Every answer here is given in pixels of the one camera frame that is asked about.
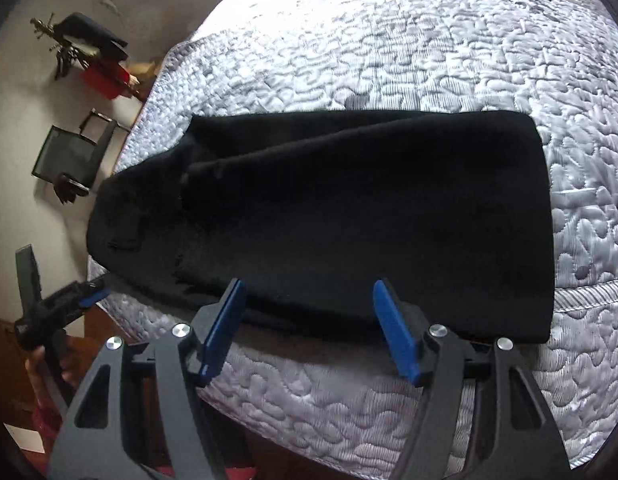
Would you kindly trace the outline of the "left hand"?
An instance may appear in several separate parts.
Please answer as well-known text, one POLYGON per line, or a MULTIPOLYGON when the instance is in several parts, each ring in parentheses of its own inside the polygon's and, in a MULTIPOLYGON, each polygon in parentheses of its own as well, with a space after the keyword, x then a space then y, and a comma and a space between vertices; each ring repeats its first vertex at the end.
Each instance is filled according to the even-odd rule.
POLYGON ((92 340, 57 334, 47 347, 30 352, 25 370, 38 406, 53 408, 52 387, 57 387, 54 377, 62 379, 75 392, 91 363, 92 340))

